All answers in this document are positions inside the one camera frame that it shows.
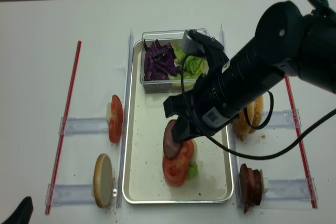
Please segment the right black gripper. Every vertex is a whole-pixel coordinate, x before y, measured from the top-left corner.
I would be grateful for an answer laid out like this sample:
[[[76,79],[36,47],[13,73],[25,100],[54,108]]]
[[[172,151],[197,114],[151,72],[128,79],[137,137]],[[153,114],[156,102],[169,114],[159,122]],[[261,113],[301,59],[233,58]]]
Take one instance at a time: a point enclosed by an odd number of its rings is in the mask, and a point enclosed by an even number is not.
[[[182,144],[199,136],[213,136],[236,117],[230,78],[223,70],[229,58],[224,47],[205,46],[209,70],[201,75],[192,90],[169,96],[164,101],[165,116],[177,115],[172,128],[174,143]]]

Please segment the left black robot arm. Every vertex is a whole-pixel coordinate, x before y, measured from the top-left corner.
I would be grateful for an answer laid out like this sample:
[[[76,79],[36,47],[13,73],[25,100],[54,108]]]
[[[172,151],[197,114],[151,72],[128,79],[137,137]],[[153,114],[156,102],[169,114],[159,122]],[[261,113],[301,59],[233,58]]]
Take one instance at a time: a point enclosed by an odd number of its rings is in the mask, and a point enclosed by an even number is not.
[[[25,197],[3,224],[29,224],[34,211],[31,196]]]

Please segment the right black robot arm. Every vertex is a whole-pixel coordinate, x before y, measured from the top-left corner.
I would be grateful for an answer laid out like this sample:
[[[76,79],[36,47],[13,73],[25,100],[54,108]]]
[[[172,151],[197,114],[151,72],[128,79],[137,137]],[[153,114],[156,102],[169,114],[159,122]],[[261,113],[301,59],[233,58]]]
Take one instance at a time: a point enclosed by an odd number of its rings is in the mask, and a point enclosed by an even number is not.
[[[212,136],[233,123],[286,76],[335,93],[335,11],[327,0],[308,1],[314,7],[309,15],[291,1],[270,6],[254,37],[232,58],[216,39],[185,31],[183,52],[205,58],[209,69],[193,89],[163,103],[166,117],[177,115],[164,132],[166,156],[178,154],[185,141]]]

